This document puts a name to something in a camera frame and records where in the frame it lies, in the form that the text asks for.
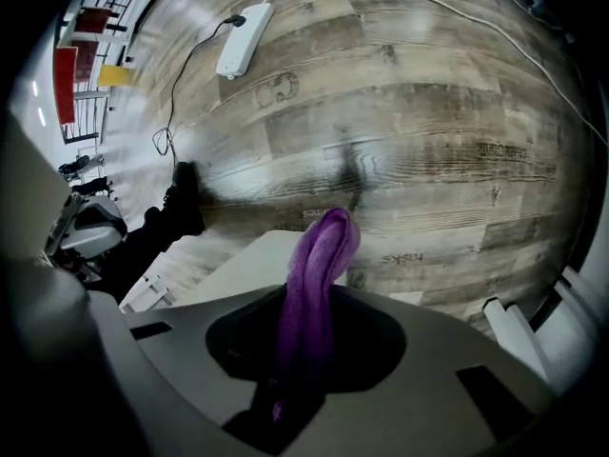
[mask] wooden floor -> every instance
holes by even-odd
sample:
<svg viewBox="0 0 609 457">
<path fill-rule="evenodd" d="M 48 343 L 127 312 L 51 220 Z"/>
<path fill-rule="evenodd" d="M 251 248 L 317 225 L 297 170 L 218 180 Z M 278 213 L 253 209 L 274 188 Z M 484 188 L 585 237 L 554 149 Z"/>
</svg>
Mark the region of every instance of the wooden floor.
<svg viewBox="0 0 609 457">
<path fill-rule="evenodd" d="M 192 47 L 262 0 L 158 0 L 135 39 L 133 89 L 104 141 L 131 228 L 162 202 L 171 158 L 150 136 Z M 511 0 L 444 0 L 509 32 L 584 111 L 560 39 Z M 180 160 L 195 161 L 208 226 L 163 254 L 174 295 L 270 229 L 348 207 L 357 288 L 483 328 L 492 296 L 527 312 L 564 266 L 587 199 L 591 136 L 547 80 L 489 28 L 424 0 L 275 0 L 247 74 L 215 74 L 228 28 L 176 91 Z"/>
</svg>

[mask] white power strip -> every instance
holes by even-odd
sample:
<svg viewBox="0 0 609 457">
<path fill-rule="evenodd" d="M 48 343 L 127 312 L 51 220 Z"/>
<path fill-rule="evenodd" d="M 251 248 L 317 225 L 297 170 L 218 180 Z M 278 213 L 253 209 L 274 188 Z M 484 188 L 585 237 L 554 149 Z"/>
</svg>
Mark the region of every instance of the white power strip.
<svg viewBox="0 0 609 457">
<path fill-rule="evenodd" d="M 244 9 L 242 16 L 246 18 L 246 22 L 230 31 L 216 67 L 218 74 L 226 76 L 229 80 L 246 74 L 251 56 L 272 14 L 273 8 L 270 4 L 254 5 Z"/>
</svg>

